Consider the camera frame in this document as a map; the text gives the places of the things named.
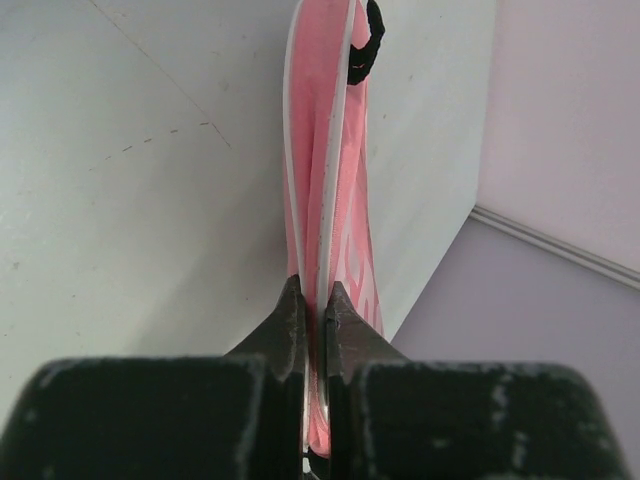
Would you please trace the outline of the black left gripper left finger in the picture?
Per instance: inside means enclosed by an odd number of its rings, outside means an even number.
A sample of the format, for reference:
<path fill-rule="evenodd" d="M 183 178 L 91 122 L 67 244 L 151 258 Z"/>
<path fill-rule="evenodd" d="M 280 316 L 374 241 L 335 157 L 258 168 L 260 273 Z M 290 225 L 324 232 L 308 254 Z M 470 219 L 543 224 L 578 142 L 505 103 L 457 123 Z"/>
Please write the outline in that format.
<path fill-rule="evenodd" d="M 1 436 L 5 479 L 299 479 L 306 304 L 297 277 L 222 356 L 51 361 Z"/>

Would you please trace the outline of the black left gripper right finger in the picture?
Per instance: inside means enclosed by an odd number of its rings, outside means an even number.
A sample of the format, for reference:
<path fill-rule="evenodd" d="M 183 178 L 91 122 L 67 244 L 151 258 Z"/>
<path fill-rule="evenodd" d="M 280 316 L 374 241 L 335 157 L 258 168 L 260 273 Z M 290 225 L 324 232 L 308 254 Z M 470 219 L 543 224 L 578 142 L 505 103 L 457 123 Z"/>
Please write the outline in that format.
<path fill-rule="evenodd" d="M 326 310 L 333 479 L 627 479 L 601 402 L 551 363 L 414 362 L 336 284 Z"/>

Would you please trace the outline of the pink racket bag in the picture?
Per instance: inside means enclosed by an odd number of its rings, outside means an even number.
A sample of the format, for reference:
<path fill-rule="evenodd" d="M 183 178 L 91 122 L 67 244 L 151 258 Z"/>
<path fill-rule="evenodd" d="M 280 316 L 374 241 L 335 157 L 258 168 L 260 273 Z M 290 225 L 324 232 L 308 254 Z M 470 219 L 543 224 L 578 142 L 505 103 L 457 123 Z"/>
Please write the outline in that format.
<path fill-rule="evenodd" d="M 330 455 L 324 323 L 335 283 L 383 331 L 368 212 L 368 77 L 385 26 L 374 1 L 296 5 L 283 77 L 284 205 L 288 272 L 310 310 L 303 444 Z"/>

